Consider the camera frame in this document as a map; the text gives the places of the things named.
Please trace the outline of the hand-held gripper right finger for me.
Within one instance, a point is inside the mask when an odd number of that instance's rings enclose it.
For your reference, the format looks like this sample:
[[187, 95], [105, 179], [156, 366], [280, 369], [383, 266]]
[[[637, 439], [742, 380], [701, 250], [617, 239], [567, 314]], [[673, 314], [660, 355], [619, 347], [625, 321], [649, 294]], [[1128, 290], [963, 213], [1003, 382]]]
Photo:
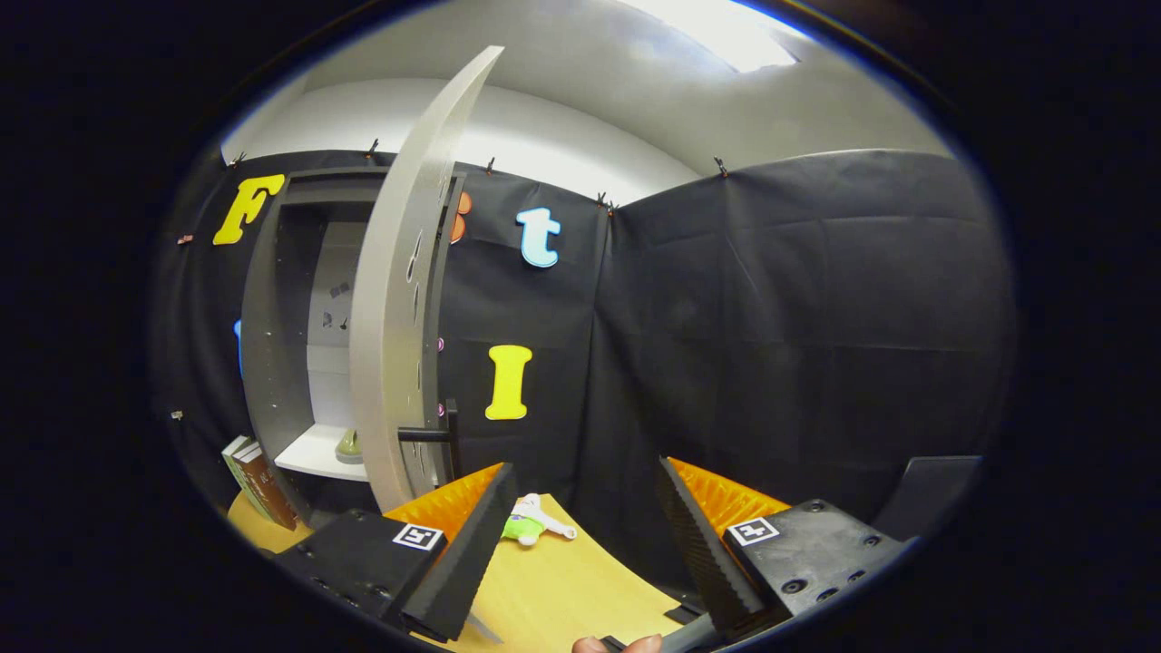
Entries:
[[701, 640], [742, 640], [817, 612], [913, 546], [832, 502], [789, 505], [673, 455], [659, 458], [656, 491], [702, 600]]

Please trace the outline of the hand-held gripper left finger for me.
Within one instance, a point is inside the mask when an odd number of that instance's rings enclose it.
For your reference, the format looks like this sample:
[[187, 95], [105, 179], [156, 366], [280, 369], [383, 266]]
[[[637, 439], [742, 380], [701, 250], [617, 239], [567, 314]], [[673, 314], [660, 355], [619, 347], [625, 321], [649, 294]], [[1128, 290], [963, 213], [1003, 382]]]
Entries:
[[385, 627], [447, 643], [463, 631], [515, 503], [513, 464], [497, 462], [390, 512], [348, 510], [273, 561]]

